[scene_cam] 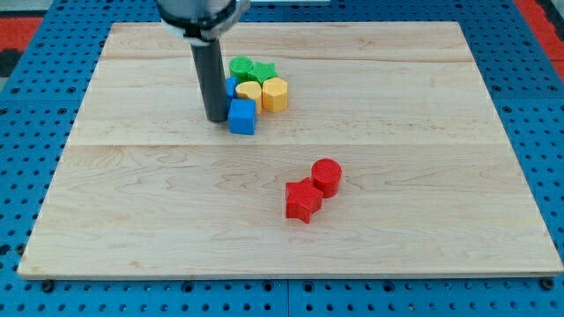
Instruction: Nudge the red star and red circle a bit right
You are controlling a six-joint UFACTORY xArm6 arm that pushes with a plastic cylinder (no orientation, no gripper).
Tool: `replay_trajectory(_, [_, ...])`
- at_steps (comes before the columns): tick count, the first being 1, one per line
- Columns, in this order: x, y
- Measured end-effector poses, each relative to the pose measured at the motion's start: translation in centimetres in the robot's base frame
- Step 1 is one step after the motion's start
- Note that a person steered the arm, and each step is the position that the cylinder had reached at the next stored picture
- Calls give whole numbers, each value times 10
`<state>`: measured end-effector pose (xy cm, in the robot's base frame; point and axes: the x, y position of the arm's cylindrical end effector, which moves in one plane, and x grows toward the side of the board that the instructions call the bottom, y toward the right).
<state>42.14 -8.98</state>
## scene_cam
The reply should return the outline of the grey robot arm flange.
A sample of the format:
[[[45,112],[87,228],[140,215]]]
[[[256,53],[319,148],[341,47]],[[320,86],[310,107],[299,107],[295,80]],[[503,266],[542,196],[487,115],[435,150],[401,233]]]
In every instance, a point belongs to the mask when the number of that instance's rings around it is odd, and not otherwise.
[[[199,47],[218,40],[250,8],[249,0],[157,0],[161,24]]]

